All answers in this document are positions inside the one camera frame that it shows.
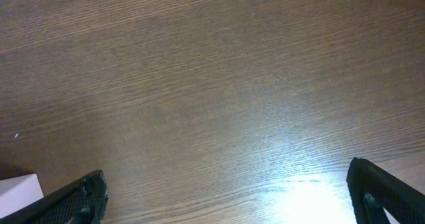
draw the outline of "wooden table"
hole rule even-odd
[[[0,0],[0,178],[102,169],[104,223],[354,223],[425,192],[425,0]]]

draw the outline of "white object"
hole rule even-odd
[[[0,181],[0,218],[43,198],[37,174]]]

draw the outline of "table surface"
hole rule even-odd
[[[425,192],[425,0],[0,0],[0,179],[102,169],[104,223],[355,223]]]

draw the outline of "wood grain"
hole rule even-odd
[[[1,178],[103,169],[105,223],[354,223],[353,156],[425,192],[425,0],[0,2]]]

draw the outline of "black plastic object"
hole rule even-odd
[[[425,223],[425,195],[363,158],[351,161],[347,183],[358,224]]]
[[[96,170],[10,214],[0,223],[100,223],[107,202],[104,174]]]

